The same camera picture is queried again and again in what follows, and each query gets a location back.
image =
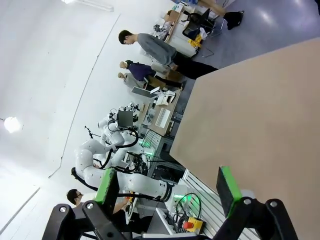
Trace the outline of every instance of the person in white shirt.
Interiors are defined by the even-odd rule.
[[[71,189],[67,192],[66,198],[77,207],[85,203],[86,201],[93,200],[96,197],[96,193],[86,193],[82,194],[77,189]],[[115,204],[113,209],[113,215],[111,217],[112,223],[123,233],[133,232],[136,234],[141,234],[142,232],[147,232],[152,216],[145,216],[140,218],[138,213],[133,212],[131,216],[131,221],[127,225],[126,215],[122,210],[129,202],[129,198],[126,197],[122,202]]]

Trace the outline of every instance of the black hair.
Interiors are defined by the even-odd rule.
[[[76,205],[75,198],[78,197],[77,191],[78,191],[77,189],[71,189],[66,194],[66,198],[74,205]]]
[[[119,41],[121,44],[125,44],[126,36],[131,36],[133,35],[131,32],[127,30],[123,30],[119,33]]]

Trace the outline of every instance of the bolt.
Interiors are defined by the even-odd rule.
[[[276,201],[272,201],[270,203],[270,206],[273,207],[273,208],[275,208],[277,205],[278,205],[278,203]]]
[[[59,211],[64,213],[65,211],[67,211],[67,208],[65,206],[62,206],[60,207]]]
[[[243,202],[244,202],[245,205],[249,205],[251,203],[251,200],[250,199],[245,199]]]
[[[92,204],[92,203],[88,203],[87,205],[86,205],[86,208],[87,209],[92,209],[94,207],[94,205]]]

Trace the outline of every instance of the gray floor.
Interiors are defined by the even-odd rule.
[[[320,37],[320,16],[314,0],[236,0],[227,10],[244,10],[242,24],[232,30],[224,25],[222,34],[204,41],[214,55],[202,58],[198,54],[194,60],[220,69]],[[208,51],[203,48],[200,53],[207,55]],[[194,83],[188,79],[177,105],[179,112],[185,109]]]

